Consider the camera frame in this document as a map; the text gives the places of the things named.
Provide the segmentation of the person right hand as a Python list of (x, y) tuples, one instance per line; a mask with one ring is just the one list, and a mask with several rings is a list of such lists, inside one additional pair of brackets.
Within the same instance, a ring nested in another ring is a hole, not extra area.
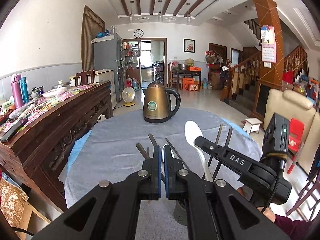
[[(253, 191), (246, 187), (246, 186), (242, 186), (242, 187), (239, 187), (237, 189), (237, 191), (243, 196), (245, 197), (247, 200), (250, 200), (252, 194), (253, 194)], [(263, 214), (272, 222), (274, 223), (275, 220), (276, 220), (276, 215), (273, 213), (273, 211), (268, 207), (266, 208), (266, 210), (263, 212)]]

